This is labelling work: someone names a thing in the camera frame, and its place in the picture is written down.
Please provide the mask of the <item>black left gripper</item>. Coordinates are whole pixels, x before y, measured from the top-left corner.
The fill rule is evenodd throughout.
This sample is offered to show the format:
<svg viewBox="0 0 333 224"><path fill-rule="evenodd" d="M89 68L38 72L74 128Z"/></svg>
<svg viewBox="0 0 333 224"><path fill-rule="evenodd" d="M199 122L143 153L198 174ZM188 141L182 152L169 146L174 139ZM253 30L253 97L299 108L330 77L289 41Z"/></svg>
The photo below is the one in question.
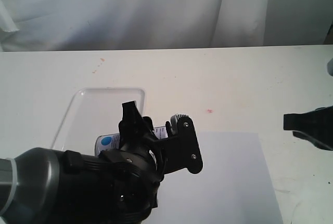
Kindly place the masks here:
<svg viewBox="0 0 333 224"><path fill-rule="evenodd" d="M157 147L156 141L159 139L153 133L154 128L150 117L141 116L136 101L122 103L122 120L118 124L119 148L110 150L120 150L138 156L149 164L158 180L162 181L164 179L166 154L161 148Z"/></svg>

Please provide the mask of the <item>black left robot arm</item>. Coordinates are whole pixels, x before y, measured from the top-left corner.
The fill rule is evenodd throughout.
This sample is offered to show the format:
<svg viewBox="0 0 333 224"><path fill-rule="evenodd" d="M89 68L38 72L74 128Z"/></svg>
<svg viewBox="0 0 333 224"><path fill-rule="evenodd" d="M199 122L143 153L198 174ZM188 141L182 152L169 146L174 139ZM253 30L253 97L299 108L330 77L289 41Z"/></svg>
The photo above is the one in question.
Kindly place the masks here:
<svg viewBox="0 0 333 224"><path fill-rule="evenodd" d="M98 156L33 148L1 160L6 223L140 223L156 206L165 155L151 118L122 105L120 146Z"/></svg>

